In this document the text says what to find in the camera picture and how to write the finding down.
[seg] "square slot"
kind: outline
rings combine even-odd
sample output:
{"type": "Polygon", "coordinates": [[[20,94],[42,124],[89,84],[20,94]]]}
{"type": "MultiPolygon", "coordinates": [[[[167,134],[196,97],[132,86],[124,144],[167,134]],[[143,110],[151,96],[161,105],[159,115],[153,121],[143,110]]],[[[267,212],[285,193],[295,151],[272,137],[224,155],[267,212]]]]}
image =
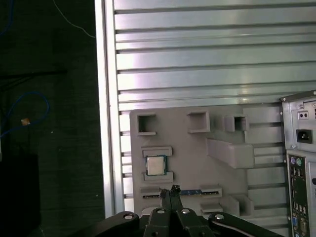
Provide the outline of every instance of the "square slot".
{"type": "Polygon", "coordinates": [[[248,118],[245,115],[226,115],[223,129],[225,132],[247,131],[249,130],[248,118]]]}
{"type": "Polygon", "coordinates": [[[189,118],[189,133],[211,131],[209,112],[190,112],[187,116],[189,118]]]}
{"type": "Polygon", "coordinates": [[[235,122],[235,130],[236,131],[246,131],[246,130],[248,130],[247,117],[246,116],[234,117],[234,122],[235,122]]]}
{"type": "Polygon", "coordinates": [[[155,114],[138,115],[137,120],[138,135],[156,135],[157,118],[155,114]]]}

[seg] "corrugated metal wall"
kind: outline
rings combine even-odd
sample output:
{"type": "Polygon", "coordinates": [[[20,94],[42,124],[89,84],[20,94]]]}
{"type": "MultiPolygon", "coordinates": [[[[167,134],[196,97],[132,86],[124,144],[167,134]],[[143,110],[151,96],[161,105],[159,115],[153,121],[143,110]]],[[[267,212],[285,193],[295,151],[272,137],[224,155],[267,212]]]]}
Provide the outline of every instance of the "corrugated metal wall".
{"type": "Polygon", "coordinates": [[[133,204],[129,111],[277,102],[316,88],[314,0],[108,0],[106,7],[116,211],[133,204]]]}

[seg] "gray 3d-printed tray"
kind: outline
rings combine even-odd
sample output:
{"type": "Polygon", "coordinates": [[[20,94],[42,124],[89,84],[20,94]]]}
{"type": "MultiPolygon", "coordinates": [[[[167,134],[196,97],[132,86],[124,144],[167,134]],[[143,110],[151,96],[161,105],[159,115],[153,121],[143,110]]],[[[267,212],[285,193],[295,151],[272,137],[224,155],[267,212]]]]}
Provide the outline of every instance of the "gray 3d-printed tray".
{"type": "Polygon", "coordinates": [[[197,215],[223,210],[256,222],[258,210],[283,208],[286,217],[280,106],[132,111],[134,211],[149,214],[159,190],[177,184],[197,215]]]}

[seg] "metal panel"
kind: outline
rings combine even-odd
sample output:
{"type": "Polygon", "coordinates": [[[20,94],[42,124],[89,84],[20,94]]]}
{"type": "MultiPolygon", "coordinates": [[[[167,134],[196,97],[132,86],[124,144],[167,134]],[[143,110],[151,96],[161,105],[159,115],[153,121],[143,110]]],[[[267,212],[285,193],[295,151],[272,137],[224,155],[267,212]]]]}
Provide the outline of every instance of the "metal panel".
{"type": "Polygon", "coordinates": [[[284,160],[284,155],[260,156],[255,157],[255,164],[283,163],[284,160]]]}
{"type": "Polygon", "coordinates": [[[133,194],[133,179],[132,177],[123,178],[124,194],[133,194]]]}
{"type": "Polygon", "coordinates": [[[96,42],[98,59],[98,86],[99,86],[99,106],[100,106],[100,131],[102,147],[102,172],[103,172],[103,192],[105,217],[115,214],[114,192],[112,177],[111,159],[111,136],[109,126],[109,100],[108,100],[108,78],[105,44],[105,6],[102,1],[95,1],[95,21],[96,21],[96,42]]]}
{"type": "Polygon", "coordinates": [[[247,115],[249,123],[281,122],[281,110],[280,107],[246,108],[243,109],[243,114],[247,115]]]}
{"type": "Polygon", "coordinates": [[[265,65],[225,69],[177,70],[118,75],[119,90],[155,89],[188,86],[247,85],[276,82],[314,81],[315,64],[265,65]]]}
{"type": "Polygon", "coordinates": [[[286,188],[253,189],[248,191],[248,197],[257,206],[286,204],[286,188]]]}
{"type": "MultiPolygon", "coordinates": [[[[116,212],[133,202],[128,184],[122,201],[121,165],[131,163],[130,110],[272,103],[316,86],[316,27],[303,24],[316,22],[315,0],[105,3],[116,212]]],[[[278,122],[274,118],[261,121],[278,122]]],[[[280,129],[252,127],[246,138],[256,146],[282,142],[280,129]]],[[[280,147],[255,148],[256,165],[282,159],[280,147]]],[[[249,190],[256,205],[286,203],[285,188],[257,188],[249,190]]]]}
{"type": "Polygon", "coordinates": [[[178,11],[118,14],[115,16],[117,30],[150,29],[166,27],[238,26],[310,23],[315,21],[316,7],[259,8],[216,11],[178,11]]]}
{"type": "Polygon", "coordinates": [[[118,103],[118,80],[115,51],[115,23],[114,23],[114,3],[111,0],[105,2],[105,23],[106,23],[106,43],[107,43],[107,65],[108,65],[108,88],[109,88],[109,109],[111,128],[111,148],[112,162],[114,167],[113,182],[115,193],[115,212],[124,211],[122,163],[120,150],[119,133],[119,103],[118,103]]]}
{"type": "Polygon", "coordinates": [[[315,61],[316,45],[269,45],[117,55],[118,70],[315,61]]]}
{"type": "Polygon", "coordinates": [[[256,127],[245,132],[246,143],[278,143],[282,142],[281,127],[256,127]]]}
{"type": "Polygon", "coordinates": [[[115,10],[123,9],[150,9],[150,8],[170,8],[170,7],[219,7],[219,6],[239,6],[239,5],[274,5],[274,4],[294,4],[308,3],[313,0],[115,0],[115,10]]]}
{"type": "Polygon", "coordinates": [[[248,185],[283,184],[285,183],[284,167],[247,170],[248,185]]]}

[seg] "black object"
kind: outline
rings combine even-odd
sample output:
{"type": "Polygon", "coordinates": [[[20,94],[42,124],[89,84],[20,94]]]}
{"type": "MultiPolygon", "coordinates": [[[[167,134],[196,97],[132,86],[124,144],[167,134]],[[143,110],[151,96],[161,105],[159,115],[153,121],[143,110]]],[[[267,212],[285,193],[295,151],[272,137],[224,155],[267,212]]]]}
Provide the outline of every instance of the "black object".
{"type": "Polygon", "coordinates": [[[177,185],[161,190],[159,198],[160,207],[150,216],[121,212],[71,237],[281,237],[224,212],[214,212],[208,220],[197,216],[182,206],[177,185]]]}
{"type": "Polygon", "coordinates": [[[25,237],[39,225],[38,156],[4,153],[0,162],[0,236],[25,237]]]}
{"type": "Polygon", "coordinates": [[[297,129],[296,130],[297,142],[301,143],[313,143],[313,135],[311,130],[307,129],[297,129]]]}

